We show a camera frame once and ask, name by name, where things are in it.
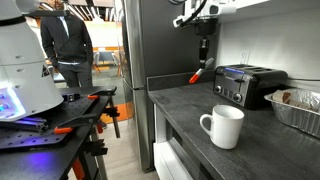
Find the toaster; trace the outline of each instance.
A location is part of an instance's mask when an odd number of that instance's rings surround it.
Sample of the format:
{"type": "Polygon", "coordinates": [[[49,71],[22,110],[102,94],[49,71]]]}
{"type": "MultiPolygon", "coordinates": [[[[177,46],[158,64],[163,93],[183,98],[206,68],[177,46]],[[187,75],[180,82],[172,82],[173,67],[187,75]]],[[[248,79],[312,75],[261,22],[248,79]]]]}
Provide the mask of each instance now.
{"type": "Polygon", "coordinates": [[[219,66],[215,70],[213,91],[245,109],[270,104],[264,95],[275,92],[288,78],[286,72],[246,64],[219,66]]]}

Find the toaster lever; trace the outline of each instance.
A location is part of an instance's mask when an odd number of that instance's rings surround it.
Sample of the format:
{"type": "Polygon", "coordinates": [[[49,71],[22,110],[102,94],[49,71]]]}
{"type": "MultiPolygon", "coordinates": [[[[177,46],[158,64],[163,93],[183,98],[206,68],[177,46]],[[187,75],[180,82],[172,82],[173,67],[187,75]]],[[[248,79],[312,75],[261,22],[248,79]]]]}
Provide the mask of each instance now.
{"type": "Polygon", "coordinates": [[[243,79],[235,79],[234,81],[237,82],[237,83],[242,83],[242,82],[244,82],[243,79]]]}

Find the aluminum foil pan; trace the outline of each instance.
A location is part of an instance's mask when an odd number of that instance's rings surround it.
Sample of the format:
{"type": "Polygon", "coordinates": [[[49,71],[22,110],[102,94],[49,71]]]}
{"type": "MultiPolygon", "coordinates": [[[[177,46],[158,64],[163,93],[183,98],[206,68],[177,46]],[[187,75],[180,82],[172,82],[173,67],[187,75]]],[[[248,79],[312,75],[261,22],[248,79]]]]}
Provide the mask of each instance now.
{"type": "Polygon", "coordinates": [[[283,124],[298,128],[310,135],[320,138],[320,93],[303,89],[287,89],[291,93],[290,100],[309,105],[303,109],[289,104],[284,104],[272,99],[273,94],[264,98],[271,101],[276,118],[283,124]]]}

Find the trousers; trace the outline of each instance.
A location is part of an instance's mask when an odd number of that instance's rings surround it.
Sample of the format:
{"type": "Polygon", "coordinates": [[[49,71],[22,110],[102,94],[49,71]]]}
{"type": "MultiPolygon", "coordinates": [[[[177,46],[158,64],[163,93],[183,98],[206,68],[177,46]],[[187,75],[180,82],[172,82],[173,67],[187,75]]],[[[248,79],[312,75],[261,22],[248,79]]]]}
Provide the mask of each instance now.
{"type": "Polygon", "coordinates": [[[92,68],[85,61],[79,64],[59,63],[57,69],[63,76],[68,87],[92,87],[92,68]]]}

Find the mug handle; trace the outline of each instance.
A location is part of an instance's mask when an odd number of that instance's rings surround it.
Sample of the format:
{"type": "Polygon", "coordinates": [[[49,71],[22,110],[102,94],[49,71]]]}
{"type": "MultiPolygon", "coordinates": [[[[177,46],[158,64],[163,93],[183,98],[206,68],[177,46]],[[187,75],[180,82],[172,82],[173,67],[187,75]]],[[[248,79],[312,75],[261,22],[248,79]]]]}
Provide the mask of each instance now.
{"type": "Polygon", "coordinates": [[[203,120],[204,120],[205,118],[209,118],[209,119],[211,120],[211,123],[213,123],[214,120],[213,120],[212,116],[209,115],[209,114],[204,114],[204,115],[202,115],[202,116],[200,117],[200,125],[201,125],[202,129],[210,136],[210,131],[209,131],[206,127],[204,127],[204,125],[202,124],[202,122],[203,122],[203,120]]]}

